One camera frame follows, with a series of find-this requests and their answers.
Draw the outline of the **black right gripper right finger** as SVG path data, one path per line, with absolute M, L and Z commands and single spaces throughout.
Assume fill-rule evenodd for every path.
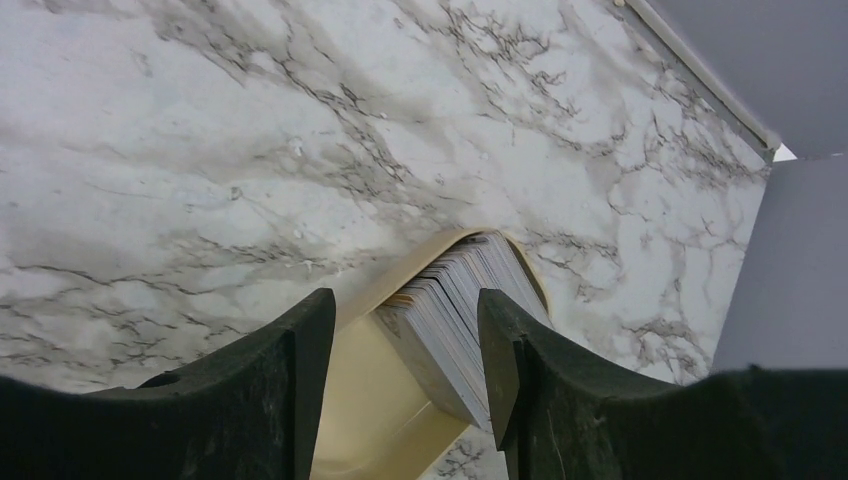
M 843 479 L 847 374 L 745 370 L 680 386 L 619 366 L 484 289 L 491 425 L 512 479 Z

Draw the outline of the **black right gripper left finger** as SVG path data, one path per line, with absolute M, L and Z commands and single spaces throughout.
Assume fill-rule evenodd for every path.
M 276 320 L 140 386 L 1 381 L 5 479 L 306 479 L 336 317 L 320 288 Z

